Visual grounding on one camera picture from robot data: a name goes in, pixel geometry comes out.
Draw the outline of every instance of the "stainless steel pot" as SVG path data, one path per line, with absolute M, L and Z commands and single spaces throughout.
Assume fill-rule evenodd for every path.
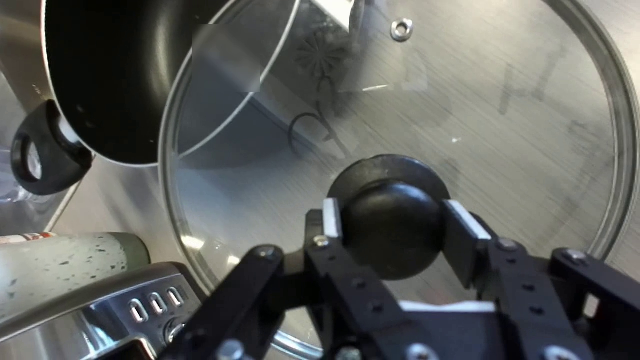
M 167 90 L 223 2 L 1 5 L 1 63 L 31 110 L 12 147 L 17 183 L 33 195 L 64 191 L 87 172 L 90 153 L 154 164 Z

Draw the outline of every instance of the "black frying pan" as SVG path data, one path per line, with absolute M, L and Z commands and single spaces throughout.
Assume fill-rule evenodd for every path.
M 38 107 L 12 147 L 17 183 L 60 192 L 90 168 L 90 151 L 154 164 L 163 104 L 190 46 L 226 0 L 46 0 L 43 63 L 53 101 Z M 79 142 L 60 128 L 68 122 Z M 28 148 L 42 175 L 28 168 Z

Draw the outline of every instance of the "frying pan handle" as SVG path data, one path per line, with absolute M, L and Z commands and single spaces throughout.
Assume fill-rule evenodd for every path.
M 92 153 L 72 145 L 60 133 L 60 112 L 52 101 L 40 104 L 19 124 L 12 142 L 12 171 L 22 188 L 31 195 L 55 195 L 92 168 Z M 31 151 L 38 154 L 40 175 L 29 168 Z

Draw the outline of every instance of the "glass surface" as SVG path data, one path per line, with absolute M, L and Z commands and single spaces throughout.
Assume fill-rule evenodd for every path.
M 404 154 L 531 254 L 611 243 L 634 133 L 598 67 L 539 0 L 234 2 L 163 121 L 179 240 L 213 286 L 255 244 L 298 251 L 303 215 L 346 166 Z M 441 259 L 388 286 L 400 300 L 470 298 Z M 315 342 L 302 312 L 285 331 Z

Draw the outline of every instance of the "pot handle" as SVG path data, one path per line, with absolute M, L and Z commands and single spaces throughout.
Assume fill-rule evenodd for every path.
M 47 101 L 24 118 L 13 137 L 12 171 L 17 184 L 31 195 L 62 192 L 92 168 L 92 153 L 70 142 L 60 122 L 55 102 Z

